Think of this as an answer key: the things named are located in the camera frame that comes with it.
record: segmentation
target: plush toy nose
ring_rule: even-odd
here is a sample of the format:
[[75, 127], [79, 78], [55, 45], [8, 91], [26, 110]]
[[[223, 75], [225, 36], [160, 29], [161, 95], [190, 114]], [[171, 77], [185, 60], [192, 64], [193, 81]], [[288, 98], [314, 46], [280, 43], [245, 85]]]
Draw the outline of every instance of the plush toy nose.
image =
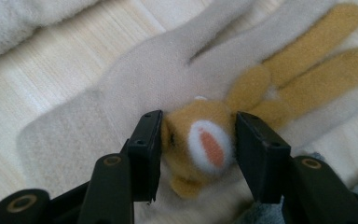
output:
[[188, 149], [194, 164], [210, 175], [221, 173], [232, 159], [229, 135], [209, 120], [193, 123], [188, 135]]

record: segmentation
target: rabbit ear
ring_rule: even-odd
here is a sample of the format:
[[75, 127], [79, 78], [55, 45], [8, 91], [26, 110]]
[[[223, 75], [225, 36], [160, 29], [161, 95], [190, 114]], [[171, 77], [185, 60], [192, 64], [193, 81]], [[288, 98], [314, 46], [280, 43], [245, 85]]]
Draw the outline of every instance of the rabbit ear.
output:
[[330, 59], [279, 90], [294, 119], [358, 87], [358, 49]]
[[297, 41], [273, 55], [263, 65], [278, 88], [303, 74], [358, 27], [358, 6], [338, 4]]

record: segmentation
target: glove finger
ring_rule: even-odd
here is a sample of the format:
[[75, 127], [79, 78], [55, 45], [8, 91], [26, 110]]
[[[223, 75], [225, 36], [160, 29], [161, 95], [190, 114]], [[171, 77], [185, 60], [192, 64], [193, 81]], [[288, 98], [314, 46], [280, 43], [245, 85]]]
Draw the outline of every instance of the glove finger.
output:
[[234, 83], [226, 98], [231, 111], [247, 111], [263, 99], [270, 84], [271, 73], [263, 65], [251, 68]]
[[205, 47], [216, 34], [246, 12], [255, 0], [215, 0], [197, 17], [174, 29], [161, 38], [178, 41], [182, 54], [191, 59]]
[[334, 4], [335, 0], [286, 1], [269, 19], [207, 50], [190, 66], [209, 76], [230, 74], [233, 81], [249, 66], [261, 63], [306, 32]]
[[358, 49], [347, 50], [279, 91], [298, 118], [358, 86]]
[[358, 89], [294, 120], [279, 133], [292, 148], [305, 146], [358, 113]]
[[358, 6], [338, 4], [297, 41], [263, 62], [278, 88], [306, 72], [358, 27]]

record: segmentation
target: plush toy face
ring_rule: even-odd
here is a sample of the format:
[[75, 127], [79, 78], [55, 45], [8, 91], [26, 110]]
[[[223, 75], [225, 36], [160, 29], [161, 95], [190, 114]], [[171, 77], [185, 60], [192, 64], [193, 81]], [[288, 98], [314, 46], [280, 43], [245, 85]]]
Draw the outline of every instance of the plush toy face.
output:
[[172, 172], [207, 183], [233, 161], [234, 117], [222, 102], [196, 100], [167, 115], [162, 150]]

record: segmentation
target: glove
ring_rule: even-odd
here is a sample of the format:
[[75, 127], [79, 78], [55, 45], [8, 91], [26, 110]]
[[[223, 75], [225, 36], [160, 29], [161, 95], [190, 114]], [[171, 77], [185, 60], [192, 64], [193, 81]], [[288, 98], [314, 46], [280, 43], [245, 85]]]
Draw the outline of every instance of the glove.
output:
[[72, 17], [98, 0], [0, 0], [0, 55], [20, 44], [39, 26]]
[[[204, 49], [251, 3], [212, 2], [185, 25], [123, 55], [95, 87], [29, 124], [18, 138], [29, 186], [57, 196], [87, 181], [102, 155], [118, 152], [145, 112], [173, 111], [197, 95], [222, 100], [238, 75], [308, 30], [334, 1], [287, 1], [254, 29]], [[165, 201], [174, 196], [164, 164], [158, 202], [180, 206]]]

